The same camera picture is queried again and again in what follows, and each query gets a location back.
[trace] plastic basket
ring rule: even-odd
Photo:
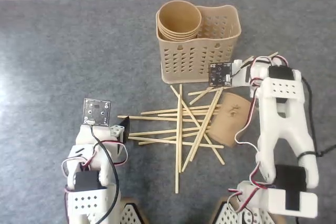
[[[238,11],[232,5],[197,6],[202,14],[198,38],[184,42],[163,40],[158,30],[162,80],[165,83],[207,82],[208,65],[228,62],[241,34]]]

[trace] circuit board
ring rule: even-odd
[[[110,109],[110,101],[85,98],[83,105],[83,124],[109,126]]]
[[[231,63],[209,64],[209,86],[231,87],[232,67]]]

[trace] stacked paper cups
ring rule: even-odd
[[[197,37],[201,12],[187,1],[170,1],[158,11],[158,29],[168,41],[187,41]]]

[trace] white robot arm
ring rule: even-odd
[[[67,165],[67,217],[70,224],[120,224],[119,179],[115,166],[127,161],[123,142],[129,119],[108,127],[110,102],[85,99],[83,125]],[[126,159],[117,163],[122,150]]]
[[[232,73],[235,73],[232,86],[250,86],[251,97],[255,95],[259,101],[256,163],[267,184],[273,184],[267,189],[256,189],[250,181],[241,182],[237,187],[240,204],[248,200],[246,207],[262,208],[272,214],[315,218],[317,196],[307,193],[306,189],[318,185],[319,173],[303,107],[301,73],[280,67],[278,58],[271,62],[265,60],[250,62],[247,66],[243,66],[241,60],[232,64]],[[299,167],[274,164],[274,148],[279,138],[288,141],[297,157],[308,154],[300,157]]]

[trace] black cable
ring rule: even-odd
[[[313,145],[314,145],[314,151],[308,151],[301,153],[297,160],[300,160],[305,155],[315,155],[316,157],[323,157],[326,153],[336,149],[336,144],[332,145],[328,148],[326,148],[323,151],[318,151],[317,148],[317,140],[316,140],[316,132],[315,132],[315,125],[313,120],[313,93],[311,91],[311,87],[308,83],[308,81],[302,76],[302,81],[306,85],[306,88],[308,90],[308,117],[309,117],[309,125],[310,125],[310,132],[311,132],[311,138],[313,139]]]
[[[313,139],[314,150],[317,153],[317,141],[316,141],[316,132],[314,125],[314,117],[313,117],[313,92],[311,91],[311,87],[305,77],[302,76],[302,81],[306,85],[308,90],[308,116],[309,116],[309,124],[310,124],[310,132],[311,138]]]
[[[93,128],[92,128],[92,125],[90,126],[90,129],[91,129],[91,134],[92,136],[94,137],[94,139],[97,141],[97,143],[99,144],[99,146],[103,149],[103,151],[105,152],[106,154],[106,157],[107,159],[109,160],[111,166],[112,166],[112,170],[113,170],[113,173],[114,173],[114,177],[116,178],[116,181],[115,181],[115,194],[114,194],[114,199],[113,199],[113,202],[109,208],[109,210],[107,210],[107,212],[97,221],[96,224],[100,224],[102,223],[106,217],[112,212],[112,210],[114,209],[116,203],[117,203],[117,200],[118,200],[118,195],[119,195],[119,178],[118,178],[118,173],[117,173],[117,170],[116,170],[116,167],[114,166],[114,163],[113,163],[113,160],[108,152],[108,150],[106,149],[106,147],[100,142],[100,140],[95,136],[95,134],[93,133]]]

